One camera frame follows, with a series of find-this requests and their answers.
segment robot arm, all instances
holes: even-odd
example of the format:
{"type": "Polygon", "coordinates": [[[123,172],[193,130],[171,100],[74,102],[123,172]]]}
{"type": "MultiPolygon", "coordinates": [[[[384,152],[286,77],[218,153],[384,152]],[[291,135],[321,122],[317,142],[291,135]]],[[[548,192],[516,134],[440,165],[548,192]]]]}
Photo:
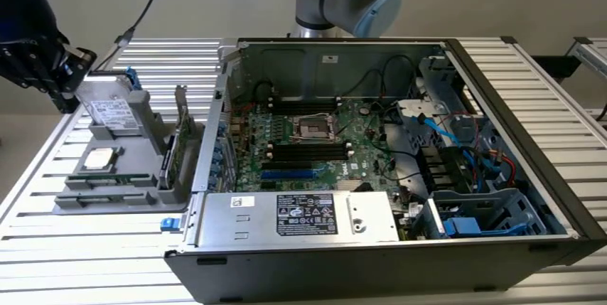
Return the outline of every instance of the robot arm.
{"type": "MultiPolygon", "coordinates": [[[[356,37],[377,37],[392,24],[400,3],[297,0],[291,36],[338,37],[338,27],[356,37]]],[[[93,52],[69,46],[46,0],[0,0],[0,76],[47,93],[61,113],[71,113],[79,104],[73,93],[95,58],[93,52]]]]}
{"type": "Polygon", "coordinates": [[[47,93],[61,113],[79,104],[73,91],[94,58],[69,46],[46,0],[0,0],[0,76],[47,93]]]}
{"type": "Polygon", "coordinates": [[[398,14],[401,0],[297,0],[293,37],[380,37],[398,14]]]}

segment aluminum workbench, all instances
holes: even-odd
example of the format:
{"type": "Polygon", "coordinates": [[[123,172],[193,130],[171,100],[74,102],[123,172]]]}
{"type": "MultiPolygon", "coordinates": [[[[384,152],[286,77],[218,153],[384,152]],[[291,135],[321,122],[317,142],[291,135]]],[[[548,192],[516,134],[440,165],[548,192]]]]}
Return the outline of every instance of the aluminum workbench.
{"type": "MultiPolygon", "coordinates": [[[[605,130],[517,44],[498,38],[462,38],[460,42],[607,230],[605,130]]],[[[115,69],[131,66],[137,70],[151,108],[166,121],[175,118],[171,93],[177,84],[187,85],[190,113],[197,121],[205,120],[217,46],[217,40],[135,40],[113,64],[115,69]]],[[[181,235],[161,233],[158,223],[175,214],[50,214],[63,176],[90,139],[89,123],[81,110],[62,118],[0,205],[0,304],[195,304],[161,258],[181,235]]],[[[607,304],[607,249],[570,267],[544,269],[506,292],[317,303],[349,302],[607,304]]]]}

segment power supply label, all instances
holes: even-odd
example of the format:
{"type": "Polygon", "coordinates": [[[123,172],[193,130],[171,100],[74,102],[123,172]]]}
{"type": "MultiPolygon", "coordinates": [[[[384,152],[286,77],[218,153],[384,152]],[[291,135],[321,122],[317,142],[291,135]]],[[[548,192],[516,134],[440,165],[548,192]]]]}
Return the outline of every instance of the power supply label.
{"type": "Polygon", "coordinates": [[[330,193],[277,195],[275,197],[275,232],[279,236],[337,233],[330,193]]]}

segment motherboard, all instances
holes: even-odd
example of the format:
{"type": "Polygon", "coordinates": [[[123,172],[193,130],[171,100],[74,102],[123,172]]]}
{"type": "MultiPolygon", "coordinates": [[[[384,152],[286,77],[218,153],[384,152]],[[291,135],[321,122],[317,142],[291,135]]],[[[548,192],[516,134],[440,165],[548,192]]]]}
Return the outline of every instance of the motherboard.
{"type": "Polygon", "coordinates": [[[390,157],[370,145],[385,140],[376,101],[344,100],[332,110],[277,108],[245,105],[231,117],[239,192],[352,191],[361,186],[398,192],[390,157]],[[317,110],[326,112],[306,114],[317,110]]]}

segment warning label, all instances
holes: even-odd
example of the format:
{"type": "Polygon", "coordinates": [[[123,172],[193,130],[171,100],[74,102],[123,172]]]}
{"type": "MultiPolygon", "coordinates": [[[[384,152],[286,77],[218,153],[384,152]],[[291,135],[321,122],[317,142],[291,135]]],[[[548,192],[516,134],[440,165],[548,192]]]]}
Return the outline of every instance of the warning label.
{"type": "Polygon", "coordinates": [[[90,101],[98,118],[107,129],[135,129],[129,104],[123,99],[90,101]]]}
{"type": "Polygon", "coordinates": [[[275,232],[279,236],[337,233],[332,194],[277,195],[275,197],[275,232]]]}

